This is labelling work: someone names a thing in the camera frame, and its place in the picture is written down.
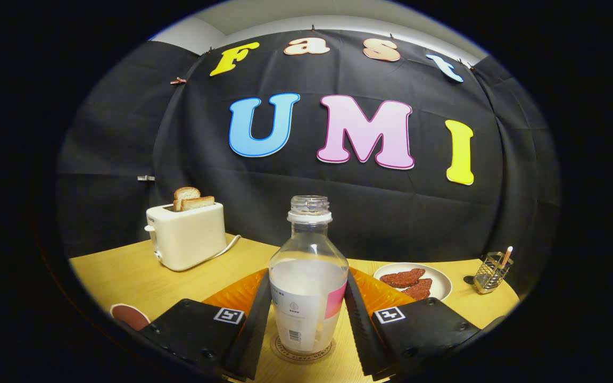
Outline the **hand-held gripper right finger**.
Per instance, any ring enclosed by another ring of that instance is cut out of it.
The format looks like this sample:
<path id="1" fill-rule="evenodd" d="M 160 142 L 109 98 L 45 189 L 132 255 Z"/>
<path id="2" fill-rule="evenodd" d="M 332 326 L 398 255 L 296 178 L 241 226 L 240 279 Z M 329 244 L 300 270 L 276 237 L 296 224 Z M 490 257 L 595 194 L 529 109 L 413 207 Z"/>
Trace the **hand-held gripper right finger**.
<path id="1" fill-rule="evenodd" d="M 440 300 L 416 301 L 355 268 L 349 269 L 344 299 L 362 370 L 374 380 L 423 375 L 480 332 Z"/>

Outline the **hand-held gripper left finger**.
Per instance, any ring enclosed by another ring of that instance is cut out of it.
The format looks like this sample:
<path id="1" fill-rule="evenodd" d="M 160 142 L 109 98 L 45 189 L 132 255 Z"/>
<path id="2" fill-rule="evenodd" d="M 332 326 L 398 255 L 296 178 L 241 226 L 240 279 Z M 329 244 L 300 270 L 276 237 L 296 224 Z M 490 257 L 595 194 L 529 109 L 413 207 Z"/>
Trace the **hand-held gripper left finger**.
<path id="1" fill-rule="evenodd" d="M 253 380 L 270 305 L 269 273 L 262 269 L 202 302 L 180 300 L 139 334 L 200 373 Z"/>

